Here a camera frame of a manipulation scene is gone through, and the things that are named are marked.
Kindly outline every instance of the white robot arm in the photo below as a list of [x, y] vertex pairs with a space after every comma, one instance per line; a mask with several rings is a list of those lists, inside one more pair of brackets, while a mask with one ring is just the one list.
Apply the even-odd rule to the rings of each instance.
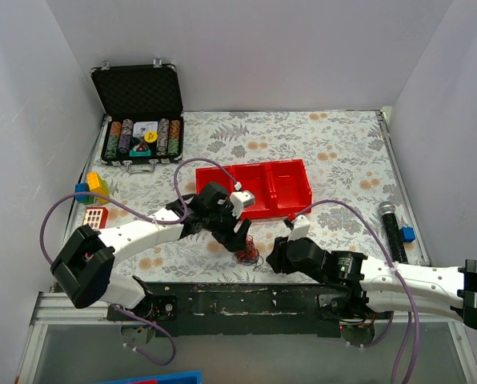
[[200, 194], [188, 197], [188, 215], [183, 222], [179, 200], [168, 204], [152, 217], [153, 222], [137, 220], [123, 226], [93, 231], [79, 227], [66, 242], [50, 268], [60, 286], [77, 308], [97, 300], [119, 304], [137, 315], [150, 310], [146, 285], [136, 277], [115, 273], [114, 268], [134, 255], [164, 242], [175, 242], [200, 230], [209, 230], [230, 252], [246, 250], [251, 222], [244, 220], [234, 231], [243, 210], [255, 203], [248, 191], [233, 192], [209, 183]]

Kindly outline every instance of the red wire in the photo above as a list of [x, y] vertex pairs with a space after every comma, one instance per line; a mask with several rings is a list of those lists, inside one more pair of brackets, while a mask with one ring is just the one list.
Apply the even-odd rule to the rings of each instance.
[[372, 316], [371, 322], [368, 323], [368, 324], [366, 324], [366, 325], [365, 325], [364, 322], [363, 322], [363, 324], [360, 326], [360, 328], [370, 328], [371, 326], [373, 326], [373, 325], [374, 325], [374, 322], [375, 322], [376, 316], [377, 316], [377, 314], [374, 312], [374, 315]]
[[246, 245], [246, 251], [235, 252], [237, 262], [245, 265], [256, 264], [259, 260], [260, 252], [256, 249], [252, 236], [246, 237]]

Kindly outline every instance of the white wall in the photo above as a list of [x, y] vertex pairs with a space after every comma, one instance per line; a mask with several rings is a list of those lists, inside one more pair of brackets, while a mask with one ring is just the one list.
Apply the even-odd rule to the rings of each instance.
[[477, 259], [477, 1], [452, 3], [395, 103], [391, 135], [433, 263]]
[[[53, 282], [42, 218], [70, 193], [101, 111], [44, 0], [0, 0], [0, 383], [14, 382], [39, 290]], [[68, 206], [52, 218], [60, 247]]]
[[451, 0], [47, 0], [81, 67], [179, 64], [186, 110], [393, 105]]

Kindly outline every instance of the poker chip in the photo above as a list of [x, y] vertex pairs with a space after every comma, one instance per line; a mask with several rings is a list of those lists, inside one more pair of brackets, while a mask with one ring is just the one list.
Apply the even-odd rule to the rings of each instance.
[[144, 136], [144, 140], [146, 140], [146, 142], [156, 142], [157, 138], [158, 138], [158, 135], [156, 132], [148, 132]]
[[167, 154], [175, 156], [178, 154], [178, 148], [180, 143], [180, 121], [173, 120], [170, 122], [169, 128], [169, 142], [167, 144]]
[[158, 122], [157, 155], [163, 156], [166, 154], [168, 139], [169, 120], [163, 118]]
[[105, 158], [115, 158], [118, 154], [119, 136], [121, 134], [121, 122], [113, 122], [110, 125], [109, 139], [105, 150]]
[[132, 140], [132, 130], [134, 129], [134, 122], [130, 119], [123, 120], [121, 126], [121, 135], [119, 136], [118, 150], [122, 154], [128, 153], [130, 149], [130, 142]]

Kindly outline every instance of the floral tablecloth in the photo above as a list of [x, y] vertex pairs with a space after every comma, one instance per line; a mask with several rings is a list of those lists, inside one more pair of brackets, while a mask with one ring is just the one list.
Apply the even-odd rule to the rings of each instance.
[[[185, 113], [185, 159], [211, 158], [222, 165], [301, 158], [313, 191], [314, 202], [337, 198], [357, 208], [383, 236], [377, 215], [381, 201], [397, 206], [399, 224], [406, 212], [374, 111], [327, 112], [191, 112]], [[175, 164], [158, 164], [153, 174], [128, 174], [124, 167], [100, 163], [103, 136], [90, 170], [107, 181], [112, 198], [134, 210], [153, 214], [176, 199]], [[209, 164], [193, 162], [181, 170], [182, 193], [195, 192], [195, 169]], [[134, 217], [119, 208], [109, 210], [107, 227]], [[81, 225], [86, 207], [77, 204], [71, 230]], [[341, 206], [318, 206], [308, 215], [310, 237], [326, 250], [356, 250], [383, 258], [363, 225]], [[254, 221], [250, 234], [263, 257], [277, 236], [289, 230], [281, 219]], [[418, 241], [407, 246], [411, 263], [421, 257]], [[134, 274], [147, 282], [312, 282], [303, 274], [274, 274], [268, 264], [244, 266], [202, 232], [178, 242], [162, 244], [137, 254], [117, 267], [120, 274]]]

